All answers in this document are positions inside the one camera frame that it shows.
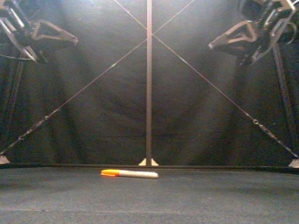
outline marker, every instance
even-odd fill
[[[140,179],[157,179],[158,175],[152,171],[124,171],[124,170],[102,170],[101,176],[109,177],[129,177]]]

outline black fabric backdrop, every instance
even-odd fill
[[[117,0],[145,26],[145,0]],[[9,143],[98,76],[8,152],[13,162],[137,165],[145,157],[145,28],[112,0],[44,1],[41,17],[78,38],[28,63]],[[153,1],[156,31],[190,0]],[[240,20],[237,0],[194,0],[153,38],[153,159],[158,165],[288,165],[291,155],[201,78],[289,143],[269,53],[253,66],[208,43]]]

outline black floor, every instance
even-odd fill
[[[0,223],[299,223],[299,176],[260,171],[0,169]]]

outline diagonal cable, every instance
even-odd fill
[[[85,87],[25,131],[22,135],[13,141],[13,143],[0,152],[2,156],[16,144],[18,144],[26,137],[33,133],[37,128],[41,127],[42,123],[50,119],[50,117],[61,110],[61,108],[86,90],[86,88],[98,80],[98,78],[128,57],[128,55],[138,48],[138,46],[145,42],[140,42],[134,48],[106,68],[106,70],[85,85]]]
[[[293,155],[296,159],[299,156],[293,153],[293,151],[285,146],[283,141],[277,139],[272,131],[255,119],[249,113],[232,101],[232,99],[224,94],[224,92],[217,88],[217,86],[209,81],[209,79],[196,70],[196,68],[190,65],[190,63],[180,56],[180,54],[153,35],[157,41],[164,45],[164,47],[173,53],[173,55],[181,60],[181,62],[190,68],[190,70],[205,80],[205,82],[213,87],[213,89],[221,94],[221,96],[232,103],[232,105],[244,113],[244,115],[251,119],[252,123],[264,131],[264,133],[275,139],[275,141],[280,144],[280,146]]]

